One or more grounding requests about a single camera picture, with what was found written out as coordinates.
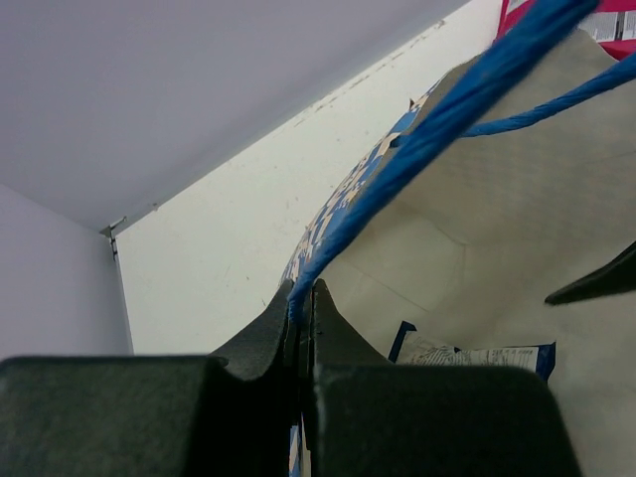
shopping bag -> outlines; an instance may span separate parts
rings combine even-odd
[[[577,31],[482,121],[531,109],[614,62]],[[392,141],[472,63],[417,101],[345,178],[283,277],[298,276],[392,160]],[[461,349],[556,342],[550,386],[587,476],[636,475],[636,293],[561,307],[544,299],[636,239],[635,106],[631,82],[532,127],[457,140],[322,274],[341,314],[386,356],[402,322]]]

